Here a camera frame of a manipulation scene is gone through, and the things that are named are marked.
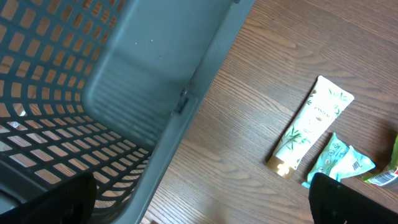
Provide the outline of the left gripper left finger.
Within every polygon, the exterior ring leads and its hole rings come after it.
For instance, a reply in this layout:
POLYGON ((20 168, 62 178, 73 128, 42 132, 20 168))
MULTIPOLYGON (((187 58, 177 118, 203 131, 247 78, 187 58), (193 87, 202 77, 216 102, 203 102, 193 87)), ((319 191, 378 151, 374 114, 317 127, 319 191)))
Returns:
POLYGON ((1 223, 88 223, 97 188, 85 173, 1 214, 1 223))

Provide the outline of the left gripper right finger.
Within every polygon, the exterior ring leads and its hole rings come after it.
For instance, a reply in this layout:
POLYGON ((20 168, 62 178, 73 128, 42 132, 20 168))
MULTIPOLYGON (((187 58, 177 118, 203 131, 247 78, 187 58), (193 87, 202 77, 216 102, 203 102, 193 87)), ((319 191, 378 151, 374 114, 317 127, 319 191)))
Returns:
POLYGON ((315 223, 397 224, 397 213, 341 184, 316 173, 308 199, 315 223))

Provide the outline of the teal snack packet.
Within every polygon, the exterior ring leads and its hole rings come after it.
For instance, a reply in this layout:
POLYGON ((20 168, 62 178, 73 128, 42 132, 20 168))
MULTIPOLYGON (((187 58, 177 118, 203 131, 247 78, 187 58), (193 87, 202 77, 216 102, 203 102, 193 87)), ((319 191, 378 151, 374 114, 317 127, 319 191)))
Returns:
POLYGON ((316 173, 325 174, 340 182, 341 179, 366 173, 375 166, 370 158, 338 139, 336 133, 333 133, 302 186, 309 189, 316 173))

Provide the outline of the green snack bag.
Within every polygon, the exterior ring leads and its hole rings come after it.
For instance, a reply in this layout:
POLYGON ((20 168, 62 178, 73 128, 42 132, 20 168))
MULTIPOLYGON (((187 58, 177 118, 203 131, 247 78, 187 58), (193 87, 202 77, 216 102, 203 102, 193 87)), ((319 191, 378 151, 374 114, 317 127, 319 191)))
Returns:
POLYGON ((388 165, 378 174, 364 176, 363 181, 378 187, 397 191, 397 138, 393 146, 391 161, 388 165))

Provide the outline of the white cosmetic tube gold cap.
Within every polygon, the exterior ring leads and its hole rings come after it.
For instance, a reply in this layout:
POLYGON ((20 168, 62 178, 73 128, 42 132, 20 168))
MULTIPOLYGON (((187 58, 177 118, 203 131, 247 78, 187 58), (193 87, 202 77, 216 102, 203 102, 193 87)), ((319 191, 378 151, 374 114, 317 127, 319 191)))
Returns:
POLYGON ((353 100, 351 93, 323 76, 317 77, 266 166, 285 179, 291 178, 304 155, 353 100))

